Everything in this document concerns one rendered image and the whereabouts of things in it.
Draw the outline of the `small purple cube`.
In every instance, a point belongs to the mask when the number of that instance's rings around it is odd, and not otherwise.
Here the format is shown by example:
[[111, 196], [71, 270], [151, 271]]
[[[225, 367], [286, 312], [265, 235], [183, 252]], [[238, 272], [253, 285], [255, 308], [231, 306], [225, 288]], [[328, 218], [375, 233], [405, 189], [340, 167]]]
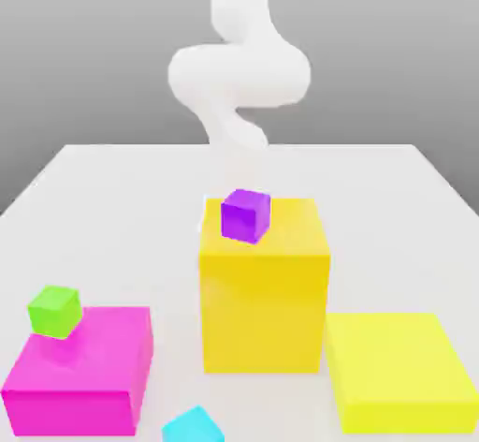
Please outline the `small purple cube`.
[[223, 237], [256, 244], [269, 230], [271, 197], [269, 194], [235, 189], [221, 202]]

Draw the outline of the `small green cube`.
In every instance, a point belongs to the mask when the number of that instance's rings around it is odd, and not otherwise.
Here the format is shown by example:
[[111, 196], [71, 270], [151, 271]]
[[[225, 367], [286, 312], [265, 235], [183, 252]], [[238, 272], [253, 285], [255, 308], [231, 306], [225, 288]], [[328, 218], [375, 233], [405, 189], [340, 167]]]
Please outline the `small green cube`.
[[65, 340], [82, 318], [80, 294], [71, 287], [45, 286], [27, 305], [33, 333]]

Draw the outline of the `small cyan cube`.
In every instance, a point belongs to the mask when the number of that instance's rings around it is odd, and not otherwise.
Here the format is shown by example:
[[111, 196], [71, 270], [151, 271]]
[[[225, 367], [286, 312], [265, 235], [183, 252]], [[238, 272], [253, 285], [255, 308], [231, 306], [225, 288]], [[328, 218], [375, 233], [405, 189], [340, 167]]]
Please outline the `small cyan cube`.
[[162, 442], [225, 442], [225, 435], [200, 405], [162, 428]]

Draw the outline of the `large pale yellow box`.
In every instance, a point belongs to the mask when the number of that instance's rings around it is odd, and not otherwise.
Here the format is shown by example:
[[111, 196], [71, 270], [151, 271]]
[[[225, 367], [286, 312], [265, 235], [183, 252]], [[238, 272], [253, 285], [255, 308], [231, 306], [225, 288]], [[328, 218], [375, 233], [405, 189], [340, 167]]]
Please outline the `large pale yellow box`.
[[430, 313], [329, 313], [325, 350], [344, 433], [463, 435], [479, 392]]

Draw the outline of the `large magenta box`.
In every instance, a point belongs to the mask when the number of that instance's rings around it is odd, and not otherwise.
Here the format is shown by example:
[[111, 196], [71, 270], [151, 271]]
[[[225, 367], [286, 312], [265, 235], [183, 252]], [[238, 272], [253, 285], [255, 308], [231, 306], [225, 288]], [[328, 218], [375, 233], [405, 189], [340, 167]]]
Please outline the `large magenta box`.
[[14, 435], [134, 435], [152, 355], [147, 307], [86, 307], [65, 340], [31, 334], [1, 389]]

